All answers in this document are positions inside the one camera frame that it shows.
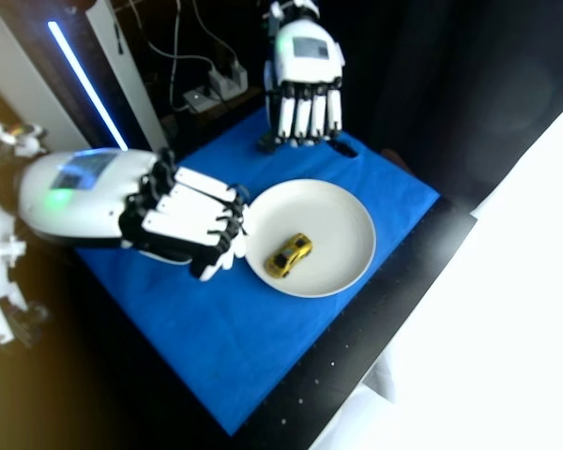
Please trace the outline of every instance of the blue cloth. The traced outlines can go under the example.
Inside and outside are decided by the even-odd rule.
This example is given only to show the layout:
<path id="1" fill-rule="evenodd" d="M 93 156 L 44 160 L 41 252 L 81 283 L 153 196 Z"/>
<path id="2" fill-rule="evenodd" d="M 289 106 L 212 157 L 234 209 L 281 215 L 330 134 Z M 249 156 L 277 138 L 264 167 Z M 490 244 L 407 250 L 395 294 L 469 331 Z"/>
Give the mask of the blue cloth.
<path id="1" fill-rule="evenodd" d="M 354 286 L 320 299 L 295 298 L 267 286 L 245 261 L 207 283 L 184 266 L 135 250 L 79 249 L 116 302 L 221 426 L 233 434 L 406 237 L 438 195 L 346 133 L 359 155 L 326 143 L 257 153 L 267 130 L 260 111 L 184 160 L 184 166 L 256 196 L 282 181 L 318 178 L 356 195 L 377 231 L 371 268 Z"/>

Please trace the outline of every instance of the white plate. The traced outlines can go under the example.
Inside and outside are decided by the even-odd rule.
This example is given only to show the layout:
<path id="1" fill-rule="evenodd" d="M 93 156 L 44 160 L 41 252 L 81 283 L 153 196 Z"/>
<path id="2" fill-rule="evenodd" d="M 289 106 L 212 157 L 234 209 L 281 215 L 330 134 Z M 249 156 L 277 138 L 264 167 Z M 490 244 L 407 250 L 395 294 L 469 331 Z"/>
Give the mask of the white plate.
<path id="1" fill-rule="evenodd" d="M 292 180 L 263 192 L 251 205 L 246 260 L 271 287 L 297 297 L 323 297 L 363 276 L 375 254 L 375 227 L 350 192 L 319 180 Z M 297 233 L 312 252 L 286 278 L 273 278 L 265 262 Z"/>

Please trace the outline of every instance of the robotic hand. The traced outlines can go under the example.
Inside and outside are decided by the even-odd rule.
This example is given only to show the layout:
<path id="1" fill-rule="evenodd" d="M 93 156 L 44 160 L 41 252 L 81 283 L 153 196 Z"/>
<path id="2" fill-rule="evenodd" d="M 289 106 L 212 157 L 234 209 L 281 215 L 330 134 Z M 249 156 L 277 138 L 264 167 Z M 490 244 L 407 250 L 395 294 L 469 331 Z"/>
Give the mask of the robotic hand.
<path id="1" fill-rule="evenodd" d="M 48 239 L 137 248 L 191 263 L 202 281 L 246 253 L 246 199 L 219 180 L 177 168 L 170 150 L 51 154 L 27 168 L 19 191 L 21 218 Z"/>
<path id="2" fill-rule="evenodd" d="M 312 0 L 271 4 L 269 57 L 265 64 L 266 105 L 272 139 L 280 143 L 317 143 L 342 130 L 340 45 L 316 21 Z"/>

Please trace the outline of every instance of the yellow toy car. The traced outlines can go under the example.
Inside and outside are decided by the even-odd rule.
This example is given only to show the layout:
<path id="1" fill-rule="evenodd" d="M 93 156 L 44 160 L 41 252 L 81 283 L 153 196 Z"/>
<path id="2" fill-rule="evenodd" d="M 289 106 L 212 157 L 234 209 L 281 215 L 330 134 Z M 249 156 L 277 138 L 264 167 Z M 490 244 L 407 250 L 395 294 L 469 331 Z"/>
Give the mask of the yellow toy car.
<path id="1" fill-rule="evenodd" d="M 266 260 L 265 270 L 274 278 L 285 278 L 300 260 L 311 253 L 311 250 L 311 239 L 300 232 Z"/>

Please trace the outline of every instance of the glowing light strip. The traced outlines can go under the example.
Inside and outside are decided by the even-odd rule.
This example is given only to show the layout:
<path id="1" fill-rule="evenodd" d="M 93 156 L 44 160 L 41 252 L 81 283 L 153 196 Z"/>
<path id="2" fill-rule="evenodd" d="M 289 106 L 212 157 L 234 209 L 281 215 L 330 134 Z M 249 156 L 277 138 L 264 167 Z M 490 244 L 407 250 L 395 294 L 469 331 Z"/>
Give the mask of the glowing light strip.
<path id="1" fill-rule="evenodd" d="M 100 117 L 102 117 L 104 124 L 109 129 L 109 131 L 111 131 L 114 140 L 119 145 L 121 150 L 127 150 L 128 145 L 125 143 L 123 137 L 121 136 L 121 133 L 119 133 L 119 130 L 114 125 L 113 119 L 111 119 L 111 116 L 106 111 L 106 108 L 104 108 L 104 105 L 102 104 L 100 97 L 98 97 L 98 94 L 94 89 L 94 86 L 92 86 L 92 83 L 87 79 L 87 75 L 85 75 L 85 71 L 82 68 L 82 65 L 79 64 L 79 61 L 75 56 L 75 53 L 73 53 L 73 50 L 68 45 L 68 42 L 65 39 L 65 36 L 63 35 L 63 32 L 60 31 L 60 27 L 58 26 L 58 23 L 48 22 L 48 28 L 50 29 L 50 32 L 53 34 L 56 43 L 60 47 L 60 50 L 67 58 L 67 61 L 70 64 L 73 71 L 75 72 L 75 75 L 77 75 L 77 79 L 84 87 L 87 96 L 90 97 L 90 100 L 92 100 L 92 103 L 94 103 L 94 107 L 100 114 Z"/>

